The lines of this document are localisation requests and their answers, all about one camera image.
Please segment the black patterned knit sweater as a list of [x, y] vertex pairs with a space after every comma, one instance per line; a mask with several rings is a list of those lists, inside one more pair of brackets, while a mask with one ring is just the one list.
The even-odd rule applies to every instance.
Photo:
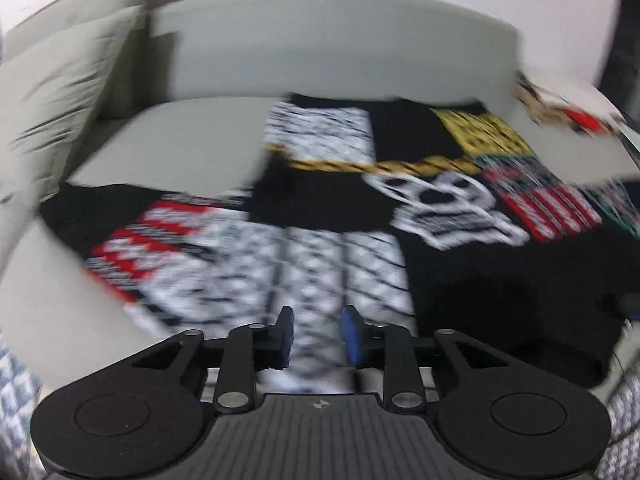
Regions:
[[129, 315], [209, 338], [295, 315], [284, 391], [349, 392], [340, 316], [451, 328], [585, 388], [639, 291], [639, 183], [578, 186], [480, 102], [273, 104], [266, 162], [218, 197], [64, 184], [48, 229]]

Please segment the grey sofa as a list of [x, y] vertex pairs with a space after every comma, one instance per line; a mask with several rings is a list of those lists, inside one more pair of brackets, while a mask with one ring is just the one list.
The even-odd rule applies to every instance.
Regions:
[[619, 140], [535, 122], [518, 32], [428, 0], [191, 0], [155, 11], [142, 109], [24, 220], [1, 333], [50, 388], [183, 330], [295, 312], [277, 392], [375, 385], [348, 304], [601, 385], [639, 288]]

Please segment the tan folded garment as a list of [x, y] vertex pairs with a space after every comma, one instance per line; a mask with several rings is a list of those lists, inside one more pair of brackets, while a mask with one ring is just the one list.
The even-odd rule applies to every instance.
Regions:
[[529, 118], [538, 126], [568, 128], [570, 118], [563, 107], [552, 106], [542, 99], [540, 92], [524, 73], [519, 72], [514, 96], [524, 105]]

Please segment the white folded garment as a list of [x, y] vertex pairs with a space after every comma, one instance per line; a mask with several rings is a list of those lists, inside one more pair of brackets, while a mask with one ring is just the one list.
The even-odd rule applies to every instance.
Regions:
[[596, 116], [607, 127], [616, 128], [626, 122], [622, 112], [589, 82], [573, 79], [546, 68], [527, 65], [521, 72], [540, 92], [547, 104], [557, 107], [583, 110]]

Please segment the red folded garment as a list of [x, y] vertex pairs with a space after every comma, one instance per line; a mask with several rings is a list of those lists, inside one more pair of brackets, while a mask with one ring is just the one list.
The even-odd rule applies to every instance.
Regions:
[[608, 133], [608, 129], [599, 118], [583, 110], [566, 108], [564, 114], [570, 120], [572, 129], [576, 132], [591, 134], [592, 136], [604, 136]]

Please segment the grey sofa cushion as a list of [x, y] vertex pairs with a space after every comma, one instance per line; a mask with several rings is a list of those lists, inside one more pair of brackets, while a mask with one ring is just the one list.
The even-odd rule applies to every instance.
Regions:
[[1, 64], [1, 199], [38, 202], [58, 188], [144, 11], [130, 6], [56, 32]]

